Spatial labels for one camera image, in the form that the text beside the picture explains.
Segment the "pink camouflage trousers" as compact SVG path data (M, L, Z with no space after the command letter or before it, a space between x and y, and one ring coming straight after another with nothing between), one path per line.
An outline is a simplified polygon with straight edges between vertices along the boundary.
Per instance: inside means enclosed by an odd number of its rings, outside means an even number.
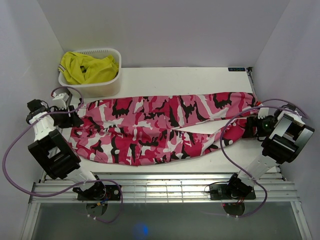
M146 166L200 157L242 138L252 93L101 99L85 104L69 144L84 159Z

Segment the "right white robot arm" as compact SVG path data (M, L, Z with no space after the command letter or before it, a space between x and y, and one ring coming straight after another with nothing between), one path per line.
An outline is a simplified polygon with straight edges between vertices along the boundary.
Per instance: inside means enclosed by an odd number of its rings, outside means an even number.
M255 181L269 169L297 158L315 132L303 122L301 112L288 103L273 115L263 116L268 110L261 109L257 116L247 118L242 137L263 138L262 152L247 168L231 176L225 187L227 196L245 199L254 192Z

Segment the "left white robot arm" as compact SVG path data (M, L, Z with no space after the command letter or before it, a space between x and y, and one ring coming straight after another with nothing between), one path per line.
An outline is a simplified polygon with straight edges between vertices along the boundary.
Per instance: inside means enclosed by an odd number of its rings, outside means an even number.
M53 110L40 99L27 103L26 122L32 126L34 141L28 150L46 174L53 180L68 179L77 184L72 190L87 200L104 200L106 186L98 176L81 168L80 157L63 137L60 129L79 127L84 122L72 105Z

